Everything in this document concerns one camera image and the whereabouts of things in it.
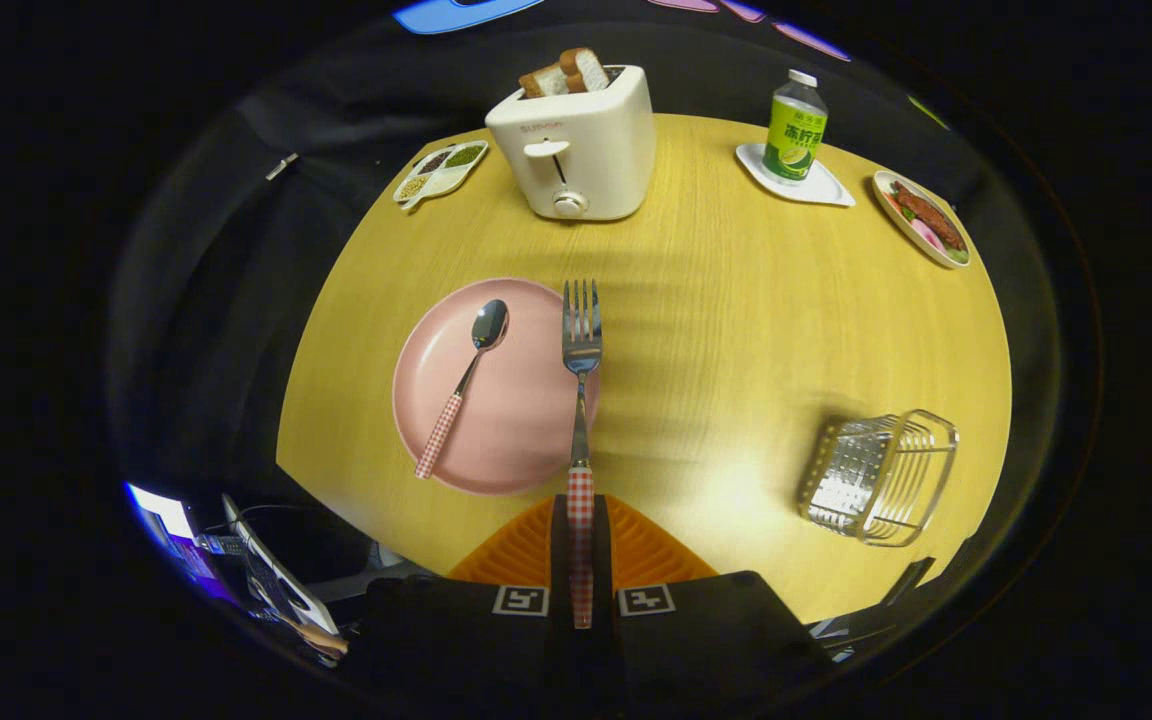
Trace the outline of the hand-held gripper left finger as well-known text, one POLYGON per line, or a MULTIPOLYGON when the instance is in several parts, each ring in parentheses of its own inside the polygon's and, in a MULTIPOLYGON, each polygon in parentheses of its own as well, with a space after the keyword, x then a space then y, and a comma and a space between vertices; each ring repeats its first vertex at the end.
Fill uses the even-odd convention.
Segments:
POLYGON ((372 583, 353 683, 389 702, 544 702, 570 646, 564 507, 521 511, 444 577, 372 583))

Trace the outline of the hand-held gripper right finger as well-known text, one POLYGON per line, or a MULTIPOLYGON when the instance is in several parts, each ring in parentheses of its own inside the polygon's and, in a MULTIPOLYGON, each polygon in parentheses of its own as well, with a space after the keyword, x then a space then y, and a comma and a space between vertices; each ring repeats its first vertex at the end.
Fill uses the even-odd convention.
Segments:
POLYGON ((596 598, 630 706, 785 706, 838 667, 759 573, 719 573, 620 498, 598 497, 596 598))

